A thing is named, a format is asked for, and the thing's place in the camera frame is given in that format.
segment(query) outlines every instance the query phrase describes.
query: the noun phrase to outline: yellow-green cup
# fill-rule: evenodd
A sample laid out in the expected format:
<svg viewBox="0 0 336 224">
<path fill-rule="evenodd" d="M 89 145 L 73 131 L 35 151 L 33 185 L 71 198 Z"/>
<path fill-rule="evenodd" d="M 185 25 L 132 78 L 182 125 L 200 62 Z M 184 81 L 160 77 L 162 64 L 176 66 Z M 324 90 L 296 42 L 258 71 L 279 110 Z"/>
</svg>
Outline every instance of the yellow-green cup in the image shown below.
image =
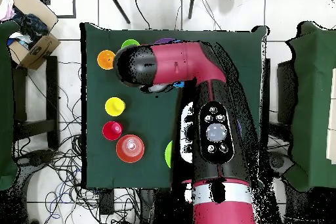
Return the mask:
<svg viewBox="0 0 336 224">
<path fill-rule="evenodd" d="M 170 141 L 165 149 L 165 162 L 167 163 L 168 167 L 171 167 L 171 151 L 173 149 L 173 142 Z"/>
<path fill-rule="evenodd" d="M 105 111 L 107 114 L 116 117 L 125 109 L 125 103 L 119 97 L 111 97 L 105 102 Z"/>
<path fill-rule="evenodd" d="M 140 45 L 140 43 L 138 41 L 136 41 L 135 39 L 128 39 L 128 40 L 123 42 L 121 48 L 124 48 L 124 47 L 129 46 L 129 45 Z"/>
</svg>

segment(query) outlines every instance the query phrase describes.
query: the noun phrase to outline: white tiled floor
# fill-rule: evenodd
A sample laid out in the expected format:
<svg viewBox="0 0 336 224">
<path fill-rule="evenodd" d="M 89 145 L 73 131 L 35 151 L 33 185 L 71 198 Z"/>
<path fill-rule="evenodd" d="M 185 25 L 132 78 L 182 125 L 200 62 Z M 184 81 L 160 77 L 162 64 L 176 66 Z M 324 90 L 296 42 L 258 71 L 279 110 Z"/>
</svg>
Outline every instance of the white tiled floor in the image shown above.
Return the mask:
<svg viewBox="0 0 336 224">
<path fill-rule="evenodd" d="M 80 52 L 80 22 L 92 22 L 103 28 L 113 30 L 142 30 L 147 28 L 139 14 L 135 0 L 118 0 L 123 7 L 131 24 L 127 24 L 112 0 L 76 0 L 77 18 L 60 18 L 56 26 L 52 29 L 52 34 L 61 40 L 60 46 L 53 53 L 58 56 L 60 62 L 81 62 Z M 277 84 L 276 67 L 278 63 L 291 58 L 291 51 L 284 41 L 295 37 L 296 27 L 303 20 L 314 20 L 325 28 L 336 26 L 336 2 L 333 0 L 207 0 L 215 15 L 215 18 L 223 30 L 230 31 L 250 31 L 255 26 L 267 25 L 270 28 L 270 35 L 267 40 L 270 41 L 266 46 L 267 57 L 271 59 L 271 87 L 270 87 L 270 109 L 278 110 L 277 104 Z M 180 0 L 138 0 L 138 5 L 149 21 L 151 28 L 163 30 L 173 30 L 175 27 L 175 18 L 177 9 L 180 6 Z M 212 30 L 213 22 L 203 6 L 201 0 L 195 0 L 192 19 L 188 19 L 189 0 L 183 0 L 183 30 Z M 177 18 L 177 29 L 180 29 L 180 12 Z M 64 129 L 66 124 L 73 120 L 70 109 L 74 106 L 80 97 L 81 82 L 78 78 L 80 64 L 59 64 L 59 86 L 68 94 L 60 90 L 60 111 L 64 118 L 60 118 L 60 129 Z M 36 85 L 45 94 L 45 65 L 38 71 L 29 71 L 29 75 Z M 45 119 L 45 98 L 36 89 L 33 83 L 28 80 L 27 111 L 29 120 Z M 74 112 L 81 115 L 81 102 L 79 101 Z M 276 113 L 270 113 L 270 119 L 276 122 Z M 81 126 L 78 123 L 71 123 L 69 128 L 61 132 L 61 140 L 71 134 L 80 133 Z M 65 152 L 71 147 L 71 142 L 65 143 L 61 149 Z M 47 148 L 47 138 L 45 135 L 38 135 L 32 139 L 32 142 L 25 148 L 33 150 L 38 148 Z M 43 223 L 49 216 L 45 207 L 46 195 L 57 189 L 61 183 L 59 176 L 50 168 L 45 168 L 36 173 L 30 181 L 28 189 L 28 213 L 30 219 L 38 219 Z M 276 199 L 279 204 L 280 213 L 285 212 L 285 192 L 284 184 L 279 180 L 274 180 L 276 190 Z M 116 190 L 115 196 L 124 194 L 124 190 Z M 49 195 L 47 199 L 50 205 L 53 196 Z M 122 208 L 122 203 L 116 204 L 116 209 Z M 60 204 L 60 211 L 64 220 L 74 208 L 73 203 Z M 130 213 L 127 217 L 129 221 L 133 220 Z M 48 224 L 63 224 L 62 219 L 51 218 Z M 73 211 L 73 222 L 71 217 L 66 224 L 98 224 L 93 219 L 89 210 L 77 207 Z"/>
</svg>

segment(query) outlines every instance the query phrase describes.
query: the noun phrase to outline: plastic cup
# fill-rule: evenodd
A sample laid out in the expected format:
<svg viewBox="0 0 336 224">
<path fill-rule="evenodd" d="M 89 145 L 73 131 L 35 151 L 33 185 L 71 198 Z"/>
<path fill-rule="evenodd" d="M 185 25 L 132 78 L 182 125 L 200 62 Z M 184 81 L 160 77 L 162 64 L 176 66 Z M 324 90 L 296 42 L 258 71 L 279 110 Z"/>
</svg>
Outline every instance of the plastic cup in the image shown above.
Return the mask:
<svg viewBox="0 0 336 224">
<path fill-rule="evenodd" d="M 144 143 L 136 135 L 125 135 L 119 139 L 115 150 L 123 162 L 134 163 L 144 155 Z"/>
<path fill-rule="evenodd" d="M 157 40 L 154 44 L 162 44 L 162 43 L 168 43 L 170 41 L 174 41 L 175 39 L 172 39 L 170 37 L 165 37 L 163 39 Z"/>
<path fill-rule="evenodd" d="M 110 50 L 103 50 L 98 54 L 98 65 L 104 70 L 111 70 L 113 68 L 113 59 L 116 54 Z"/>
<path fill-rule="evenodd" d="M 171 168 L 171 151 L 173 149 L 173 142 L 170 141 L 167 147 L 165 148 L 165 162 L 169 168 Z"/>
<path fill-rule="evenodd" d="M 128 39 L 128 40 L 123 42 L 121 48 L 124 48 L 124 47 L 129 46 L 129 45 L 140 45 L 140 43 L 138 41 L 136 41 L 135 39 Z"/>
<path fill-rule="evenodd" d="M 102 127 L 102 134 L 107 140 L 117 140 L 121 132 L 123 131 L 123 126 L 118 122 L 107 122 Z"/>
<path fill-rule="evenodd" d="M 111 97 L 105 102 L 105 111 L 107 114 L 116 117 L 125 109 L 125 103 L 119 97 Z"/>
</svg>

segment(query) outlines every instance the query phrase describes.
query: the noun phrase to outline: yellow cup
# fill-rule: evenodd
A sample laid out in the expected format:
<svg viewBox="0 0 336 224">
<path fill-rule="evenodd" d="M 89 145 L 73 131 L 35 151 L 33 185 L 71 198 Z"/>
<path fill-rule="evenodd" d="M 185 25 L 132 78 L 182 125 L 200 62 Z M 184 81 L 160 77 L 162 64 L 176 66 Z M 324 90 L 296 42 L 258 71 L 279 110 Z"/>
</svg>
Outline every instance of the yellow cup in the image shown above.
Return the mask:
<svg viewBox="0 0 336 224">
<path fill-rule="evenodd" d="M 107 114 L 116 117 L 125 109 L 125 103 L 119 97 L 112 97 L 105 102 Z"/>
</svg>

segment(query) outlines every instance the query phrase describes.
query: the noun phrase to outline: green table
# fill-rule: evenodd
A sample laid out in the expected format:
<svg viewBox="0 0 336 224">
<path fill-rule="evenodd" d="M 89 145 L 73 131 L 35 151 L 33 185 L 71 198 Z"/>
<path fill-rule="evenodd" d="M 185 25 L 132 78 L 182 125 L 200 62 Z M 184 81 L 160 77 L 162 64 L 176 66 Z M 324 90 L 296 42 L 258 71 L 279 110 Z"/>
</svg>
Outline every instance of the green table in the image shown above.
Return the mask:
<svg viewBox="0 0 336 224">
<path fill-rule="evenodd" d="M 13 184 L 18 171 L 18 166 L 12 159 L 14 100 L 7 39 L 19 29 L 19 25 L 14 21 L 0 23 L 0 190 L 6 190 Z"/>
<path fill-rule="evenodd" d="M 119 82 L 113 70 L 103 70 L 97 64 L 97 56 L 103 50 L 117 52 L 126 39 L 140 44 L 171 37 L 174 39 L 207 41 L 213 46 L 219 43 L 230 55 L 239 72 L 239 81 L 245 91 L 256 132 L 259 133 L 259 106 L 262 72 L 262 40 L 266 27 L 254 32 L 210 31 L 112 31 L 99 29 L 91 24 L 81 24 L 83 65 L 87 64 L 87 158 L 86 186 L 88 188 L 116 187 L 170 187 L 171 170 L 165 163 L 165 147 L 172 140 L 176 127 L 179 90 L 168 93 L 144 94 L 136 88 Z M 125 101 L 126 109 L 118 117 L 109 116 L 104 109 L 110 97 Z M 241 118 L 245 135 L 243 114 Z M 107 141 L 102 126 L 108 121 L 119 121 L 124 126 L 123 135 L 135 134 L 143 141 L 144 156 L 134 164 L 122 162 L 116 155 L 117 141 Z"/>
<path fill-rule="evenodd" d="M 298 191 L 313 187 L 336 189 L 336 165 L 326 158 L 332 70 L 336 68 L 336 31 L 311 22 L 299 24 L 287 42 L 297 75 L 297 105 L 293 114 L 291 157 L 295 165 L 285 178 Z"/>
</svg>

